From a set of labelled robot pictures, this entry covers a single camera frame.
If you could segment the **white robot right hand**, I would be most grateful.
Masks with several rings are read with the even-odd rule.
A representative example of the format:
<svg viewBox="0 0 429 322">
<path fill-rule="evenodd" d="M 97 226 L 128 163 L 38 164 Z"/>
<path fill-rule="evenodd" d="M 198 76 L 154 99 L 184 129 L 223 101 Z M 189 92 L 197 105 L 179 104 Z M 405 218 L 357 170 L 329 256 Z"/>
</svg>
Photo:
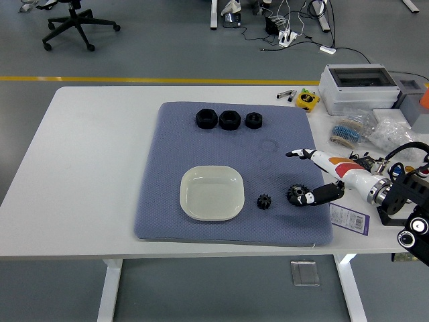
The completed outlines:
<svg viewBox="0 0 429 322">
<path fill-rule="evenodd" d="M 306 186 L 292 185 L 287 193 L 288 201 L 297 206 L 321 205 L 340 199 L 345 189 L 355 189 L 369 204 L 382 204 L 377 198 L 390 187 L 390 181 L 380 175 L 371 174 L 356 162 L 328 152 L 299 149 L 286 153 L 313 161 L 317 167 L 336 179 L 335 183 L 310 190 Z"/>
</svg>

